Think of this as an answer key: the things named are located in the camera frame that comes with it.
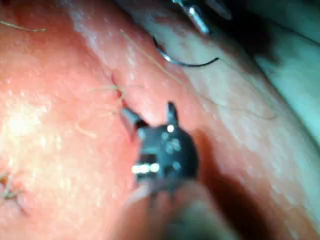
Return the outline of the right arm needle driver jaw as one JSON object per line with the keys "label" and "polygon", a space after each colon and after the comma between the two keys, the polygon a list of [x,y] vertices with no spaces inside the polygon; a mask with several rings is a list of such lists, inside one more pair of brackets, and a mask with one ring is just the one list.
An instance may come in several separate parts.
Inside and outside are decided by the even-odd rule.
{"label": "right arm needle driver jaw", "polygon": [[145,130],[148,124],[143,118],[129,107],[124,107],[120,111],[121,120],[131,137],[138,137],[140,140],[146,138]]}
{"label": "right arm needle driver jaw", "polygon": [[174,126],[179,125],[178,111],[172,101],[169,101],[166,105],[166,123]]}

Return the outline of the left arm needle driver jaw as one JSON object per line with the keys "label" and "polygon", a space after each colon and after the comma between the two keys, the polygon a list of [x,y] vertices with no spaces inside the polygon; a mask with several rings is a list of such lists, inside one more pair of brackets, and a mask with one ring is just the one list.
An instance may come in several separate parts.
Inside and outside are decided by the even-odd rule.
{"label": "left arm needle driver jaw", "polygon": [[210,34],[209,23],[197,5],[182,5],[181,8],[201,34]]}
{"label": "left arm needle driver jaw", "polygon": [[206,0],[205,3],[220,17],[231,20],[233,15],[223,0]]}

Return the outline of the right arm needle driver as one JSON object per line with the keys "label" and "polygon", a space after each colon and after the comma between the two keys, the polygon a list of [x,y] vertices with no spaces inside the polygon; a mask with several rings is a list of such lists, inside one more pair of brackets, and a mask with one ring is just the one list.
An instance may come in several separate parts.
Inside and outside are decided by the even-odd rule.
{"label": "right arm needle driver", "polygon": [[131,168],[135,183],[150,182],[153,192],[171,195],[185,180],[197,178],[199,155],[192,136],[178,125],[169,123],[137,130],[140,149]]}

